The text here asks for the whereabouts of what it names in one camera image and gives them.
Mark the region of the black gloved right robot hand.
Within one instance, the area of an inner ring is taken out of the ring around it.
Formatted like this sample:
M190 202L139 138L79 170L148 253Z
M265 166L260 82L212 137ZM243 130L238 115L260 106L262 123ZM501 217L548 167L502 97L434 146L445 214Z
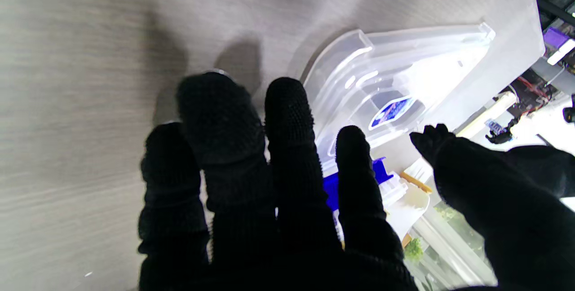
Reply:
M141 163L141 291L417 290L355 126L336 139L339 241L299 80L269 85L264 124L218 72L184 78L177 103L180 121L154 128ZM483 237L497 279L467 290L572 291L574 212L505 162L443 162L462 151L441 154L434 181Z

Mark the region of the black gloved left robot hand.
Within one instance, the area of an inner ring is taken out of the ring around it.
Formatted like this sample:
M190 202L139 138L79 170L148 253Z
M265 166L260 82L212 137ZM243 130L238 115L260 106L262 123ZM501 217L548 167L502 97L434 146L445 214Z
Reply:
M574 156L564 150L545 145L523 145L509 150L491 150L469 139L458 137L446 125L426 125L423 132L411 132L411 143L423 159L436 169L440 156L448 147L461 146L462 153L448 157L444 163L462 168L464 165L486 170L502 161L520 177L554 195L556 198L574 197Z

